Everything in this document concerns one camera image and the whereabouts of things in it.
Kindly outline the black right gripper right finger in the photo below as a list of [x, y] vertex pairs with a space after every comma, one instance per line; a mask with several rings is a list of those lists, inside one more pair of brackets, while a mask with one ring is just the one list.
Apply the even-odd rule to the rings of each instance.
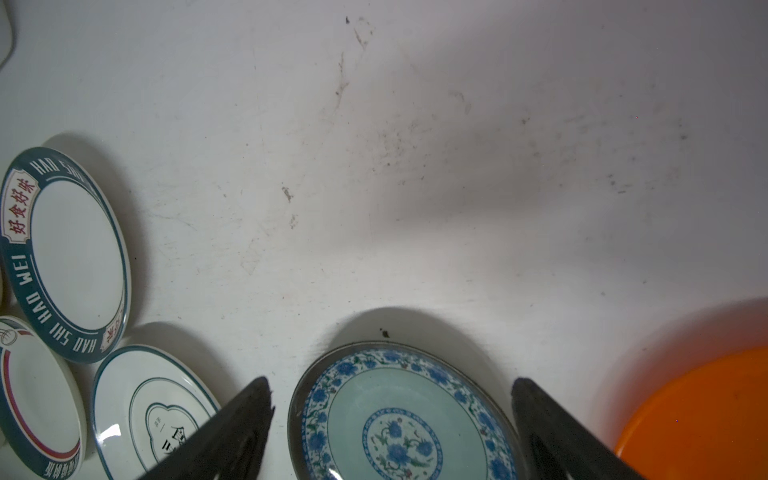
[[511, 407], [527, 479], [640, 479], [536, 382], [518, 378]]

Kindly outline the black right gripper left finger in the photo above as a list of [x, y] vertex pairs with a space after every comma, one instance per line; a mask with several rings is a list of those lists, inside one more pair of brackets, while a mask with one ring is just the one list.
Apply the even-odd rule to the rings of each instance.
[[146, 479], [256, 479], [275, 409], [264, 376], [254, 379]]

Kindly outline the teal blue floral plate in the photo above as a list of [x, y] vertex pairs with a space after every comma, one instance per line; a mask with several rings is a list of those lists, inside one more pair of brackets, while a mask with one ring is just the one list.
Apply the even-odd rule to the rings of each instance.
[[403, 344], [336, 348], [291, 398], [299, 479], [524, 479], [518, 436], [497, 403], [442, 359]]

